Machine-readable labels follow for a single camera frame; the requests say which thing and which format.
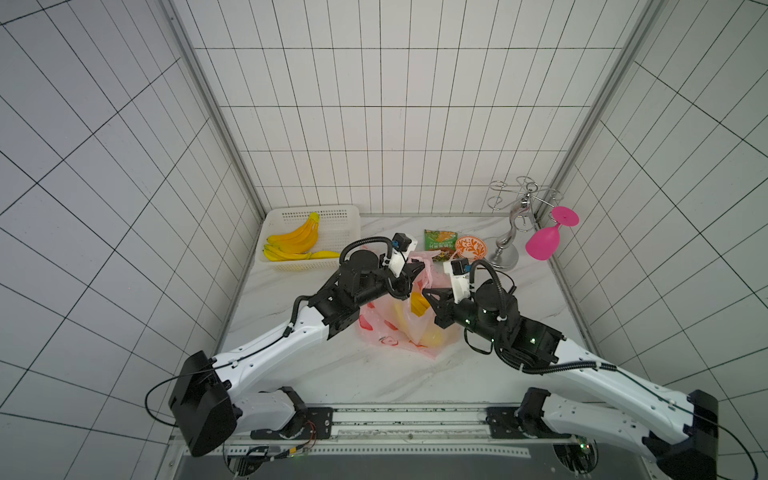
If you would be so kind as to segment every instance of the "orange bowl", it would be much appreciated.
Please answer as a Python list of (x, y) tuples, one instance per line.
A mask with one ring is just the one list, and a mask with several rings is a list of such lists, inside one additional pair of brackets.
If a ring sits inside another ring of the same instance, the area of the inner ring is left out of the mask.
[(469, 261), (483, 258), (488, 253), (485, 242), (472, 235), (464, 235), (456, 240), (456, 254)]

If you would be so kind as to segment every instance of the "white marble countertop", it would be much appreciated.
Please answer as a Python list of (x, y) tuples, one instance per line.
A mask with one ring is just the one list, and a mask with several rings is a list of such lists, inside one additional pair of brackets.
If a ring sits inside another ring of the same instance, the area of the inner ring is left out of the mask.
[[(423, 230), (450, 230), (486, 239), (509, 228), (505, 217), (364, 217), (362, 237), (396, 232), (423, 241)], [(546, 262), (530, 258), (519, 233), (516, 268), (508, 273), (518, 285), (515, 296), (522, 315), (539, 320), (583, 345), (562, 292)], [(223, 342), (228, 351), (249, 342), (290, 318), (293, 300), (312, 294), (333, 269), (278, 273), (255, 263)], [(485, 272), (478, 273), (484, 281)], [(588, 400), (555, 377), (529, 376), (510, 369), (495, 355), (471, 351), (463, 339), (445, 347), (436, 359), (390, 346), (374, 346), (359, 335), (355, 323), (330, 341), (301, 352), (259, 382), (260, 391), (292, 386), (307, 403), (364, 402), (520, 402), (528, 387), (546, 388), (573, 400)], [(480, 348), (487, 342), (475, 337)]]

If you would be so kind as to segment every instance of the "pink wine glass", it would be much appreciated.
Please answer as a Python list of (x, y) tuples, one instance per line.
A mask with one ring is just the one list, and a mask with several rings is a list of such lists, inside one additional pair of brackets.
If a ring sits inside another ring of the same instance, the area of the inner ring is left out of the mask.
[(534, 233), (525, 244), (525, 251), (536, 260), (547, 260), (560, 245), (560, 227), (575, 227), (578, 225), (578, 215), (567, 207), (552, 209), (552, 218), (558, 224), (554, 227), (542, 228)]

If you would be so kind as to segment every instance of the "grid wall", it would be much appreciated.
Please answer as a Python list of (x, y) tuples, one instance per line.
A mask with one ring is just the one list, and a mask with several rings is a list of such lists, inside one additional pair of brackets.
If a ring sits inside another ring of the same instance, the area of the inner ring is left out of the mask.
[(638, 0), (174, 0), (266, 209), (490, 212), (546, 183)]
[(213, 353), (253, 200), (154, 0), (0, 23), (2, 476), (154, 478), (170, 427), (144, 395)]
[[(566, 179), (558, 261), (605, 357), (720, 400), (768, 461), (768, 6), (672, 1)], [(721, 474), (751, 478), (720, 433)]]

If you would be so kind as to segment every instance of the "basket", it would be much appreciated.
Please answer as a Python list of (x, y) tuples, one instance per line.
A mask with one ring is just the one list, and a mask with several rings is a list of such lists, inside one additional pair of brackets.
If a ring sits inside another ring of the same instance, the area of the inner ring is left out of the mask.
[(294, 231), (306, 222), (306, 218), (312, 212), (317, 212), (320, 215), (320, 225), (317, 243), (311, 251), (341, 252), (344, 247), (360, 238), (360, 210), (354, 205), (276, 208), (271, 210), (264, 219), (259, 234), (259, 243), (256, 245), (256, 255), (253, 256), (254, 261), (270, 266), (279, 272), (337, 268), (339, 266), (338, 258), (271, 262), (264, 256), (264, 245), (267, 237)]

